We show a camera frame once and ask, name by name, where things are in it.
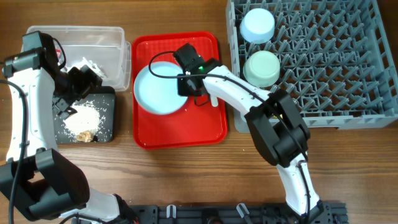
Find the white rice pile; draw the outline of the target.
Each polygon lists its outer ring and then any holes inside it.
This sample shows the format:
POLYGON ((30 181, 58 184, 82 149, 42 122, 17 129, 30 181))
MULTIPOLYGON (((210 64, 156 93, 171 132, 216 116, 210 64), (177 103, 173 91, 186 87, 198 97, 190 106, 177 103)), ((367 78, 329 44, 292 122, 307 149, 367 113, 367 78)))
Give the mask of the white rice pile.
POLYGON ((63 121, 65 128, 77 135, 85 131, 95 133, 100 125, 100 113, 91 106, 76 105, 76 113, 63 121))

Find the white tissue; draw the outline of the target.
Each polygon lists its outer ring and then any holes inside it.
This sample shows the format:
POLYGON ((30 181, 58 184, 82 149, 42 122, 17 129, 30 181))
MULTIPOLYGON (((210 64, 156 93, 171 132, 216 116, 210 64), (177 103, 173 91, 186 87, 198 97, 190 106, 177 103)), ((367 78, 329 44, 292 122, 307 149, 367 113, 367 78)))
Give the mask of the white tissue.
POLYGON ((74 63, 71 67, 66 67, 65 71, 69 72, 73 67, 81 69, 85 65, 87 65, 92 71, 94 71, 102 79, 106 78, 106 74, 96 63, 94 63, 92 60, 87 60, 84 57, 79 62, 74 63))

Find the white plastic spoon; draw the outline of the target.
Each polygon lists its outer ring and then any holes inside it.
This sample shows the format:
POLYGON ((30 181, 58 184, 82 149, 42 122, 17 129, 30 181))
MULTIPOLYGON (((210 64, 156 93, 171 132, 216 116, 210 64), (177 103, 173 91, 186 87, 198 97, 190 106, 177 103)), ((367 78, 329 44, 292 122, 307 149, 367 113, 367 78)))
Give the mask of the white plastic spoon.
POLYGON ((218 103, 218 98, 216 96, 211 95, 210 101, 211 101, 212 107, 218 107, 219 103, 218 103))

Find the large light blue plate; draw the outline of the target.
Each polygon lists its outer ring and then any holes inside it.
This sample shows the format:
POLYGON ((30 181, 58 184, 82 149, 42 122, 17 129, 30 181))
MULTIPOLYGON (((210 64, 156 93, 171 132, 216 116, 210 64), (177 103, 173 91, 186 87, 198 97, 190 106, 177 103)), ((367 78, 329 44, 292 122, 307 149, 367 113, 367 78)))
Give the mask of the large light blue plate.
POLYGON ((154 73, 172 78, 159 78, 145 66, 134 81, 134 97, 141 108, 156 115, 167 115, 178 111, 187 102, 187 96, 178 94, 177 79, 174 76, 182 69, 172 62, 153 62, 154 73))

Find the brown mushroom piece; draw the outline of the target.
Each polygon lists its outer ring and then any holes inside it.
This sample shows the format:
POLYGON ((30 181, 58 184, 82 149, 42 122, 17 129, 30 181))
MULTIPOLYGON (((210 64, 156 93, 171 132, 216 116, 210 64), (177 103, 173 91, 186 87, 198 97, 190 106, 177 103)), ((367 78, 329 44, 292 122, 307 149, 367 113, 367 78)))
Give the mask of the brown mushroom piece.
POLYGON ((94 135, 90 131, 83 131, 76 136, 78 142, 92 142, 94 135))

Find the green bowl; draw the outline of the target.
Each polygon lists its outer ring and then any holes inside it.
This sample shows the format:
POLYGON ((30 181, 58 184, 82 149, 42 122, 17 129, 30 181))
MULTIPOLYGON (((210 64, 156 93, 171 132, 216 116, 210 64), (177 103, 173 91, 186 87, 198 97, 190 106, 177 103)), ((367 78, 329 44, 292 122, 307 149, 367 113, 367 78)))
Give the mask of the green bowl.
POLYGON ((254 86, 261 88, 272 86, 280 76, 279 59, 272 52, 258 51, 246 60, 243 75, 254 86))

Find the small light blue bowl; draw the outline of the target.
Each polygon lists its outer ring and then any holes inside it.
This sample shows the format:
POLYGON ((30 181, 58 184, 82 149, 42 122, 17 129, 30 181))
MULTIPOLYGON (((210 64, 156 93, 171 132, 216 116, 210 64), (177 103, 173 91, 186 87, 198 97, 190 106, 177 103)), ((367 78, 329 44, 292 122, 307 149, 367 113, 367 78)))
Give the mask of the small light blue bowl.
POLYGON ((239 28, 244 40, 263 44, 274 36, 275 19, 270 11, 255 8, 243 17, 239 28))

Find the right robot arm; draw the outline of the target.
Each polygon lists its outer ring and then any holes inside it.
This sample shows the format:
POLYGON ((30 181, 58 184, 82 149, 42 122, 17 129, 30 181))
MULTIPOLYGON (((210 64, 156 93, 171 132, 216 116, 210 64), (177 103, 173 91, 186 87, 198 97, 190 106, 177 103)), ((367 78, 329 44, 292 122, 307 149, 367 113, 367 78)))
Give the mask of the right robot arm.
POLYGON ((290 95, 244 81, 218 60, 204 60, 191 44, 181 46, 173 57, 183 71, 178 89, 215 96, 242 113, 258 153, 278 170, 287 205, 302 221, 314 221, 321 200, 308 170, 310 131, 290 95))

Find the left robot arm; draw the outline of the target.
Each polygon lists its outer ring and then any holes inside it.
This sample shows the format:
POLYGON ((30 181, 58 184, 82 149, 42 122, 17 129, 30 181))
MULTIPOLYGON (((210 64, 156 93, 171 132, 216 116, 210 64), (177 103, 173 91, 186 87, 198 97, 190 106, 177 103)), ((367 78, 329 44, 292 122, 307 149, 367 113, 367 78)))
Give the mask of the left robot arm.
POLYGON ((63 157, 55 140, 53 114, 66 118, 72 104, 102 84, 89 67, 64 72, 51 35, 35 31, 23 36, 23 51, 5 59, 2 82, 11 89, 12 139, 1 166, 1 192, 9 212, 29 221, 84 219, 119 223, 128 208, 113 194, 88 185, 75 164, 63 157))

